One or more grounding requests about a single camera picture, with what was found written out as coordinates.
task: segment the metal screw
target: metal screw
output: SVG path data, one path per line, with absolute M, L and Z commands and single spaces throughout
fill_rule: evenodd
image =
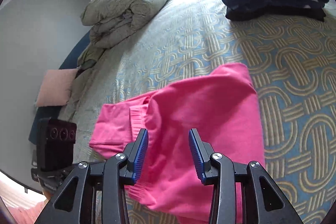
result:
M 223 158 L 223 155 L 221 153 L 213 153 L 212 154 L 212 157 L 215 159 L 215 160 L 220 160 L 221 158 Z
M 85 161 L 80 162 L 80 163 L 78 164 L 78 167 L 79 167 L 80 169 L 87 168 L 87 162 L 85 162 Z
M 126 155 L 123 154 L 123 153 L 116 154 L 116 156 L 115 156 L 115 158 L 117 160 L 123 160 L 125 157 L 126 157 Z
M 253 168 L 258 168 L 258 167 L 260 166 L 260 163 L 257 162 L 257 161 L 255 161 L 255 160 L 251 161 L 250 164 L 251 164 L 251 166 L 252 166 Z

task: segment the pink garment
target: pink garment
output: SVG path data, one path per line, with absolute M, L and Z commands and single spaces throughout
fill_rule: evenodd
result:
M 188 143 L 191 128 L 232 161 L 257 160 L 264 165 L 258 97 L 247 67 L 240 63 L 103 105 L 90 147 L 112 157 L 136 139 L 140 128 L 148 130 L 149 144 L 141 177 L 128 187 L 129 196 L 152 210 L 176 215 L 181 224 L 207 222 L 212 197 L 212 186 L 203 186 L 197 178 Z M 241 223 L 237 185 L 237 222 Z

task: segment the bed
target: bed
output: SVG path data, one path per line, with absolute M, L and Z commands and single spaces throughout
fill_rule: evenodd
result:
M 325 22 L 280 15 L 231 22 L 221 0 L 168 0 L 145 27 L 76 79 L 85 77 L 75 91 L 78 100 L 59 115 L 77 124 L 74 162 L 101 160 L 88 143 L 103 104 L 241 62 L 259 96 L 266 169 L 304 223 L 319 223 L 336 197 L 333 2 L 326 5 Z M 127 204 L 132 223 L 177 222 L 130 198 Z M 99 205 L 97 216 L 99 223 Z

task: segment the blue bed headboard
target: blue bed headboard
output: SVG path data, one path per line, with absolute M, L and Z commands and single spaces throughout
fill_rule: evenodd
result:
M 69 53 L 67 58 L 65 58 L 59 69 L 75 69 L 77 68 L 77 59 L 80 54 L 85 50 L 87 45 L 90 43 L 89 33 L 82 37 L 82 39 L 76 44 L 76 46 Z M 29 133 L 29 141 L 36 144 L 37 139 L 37 123 L 42 118 L 57 118 L 61 110 L 61 106 L 44 106 L 37 109 L 31 130 Z

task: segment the black folded cloth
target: black folded cloth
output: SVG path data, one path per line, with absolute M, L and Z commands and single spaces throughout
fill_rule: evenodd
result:
M 313 18 L 322 22 L 324 22 L 324 17 L 326 16 L 322 8 L 312 9 L 295 8 L 291 6 L 266 6 L 253 12 L 241 12 L 232 10 L 231 8 L 227 7 L 225 17 L 232 21 L 246 21 L 258 18 L 265 14 L 303 16 Z

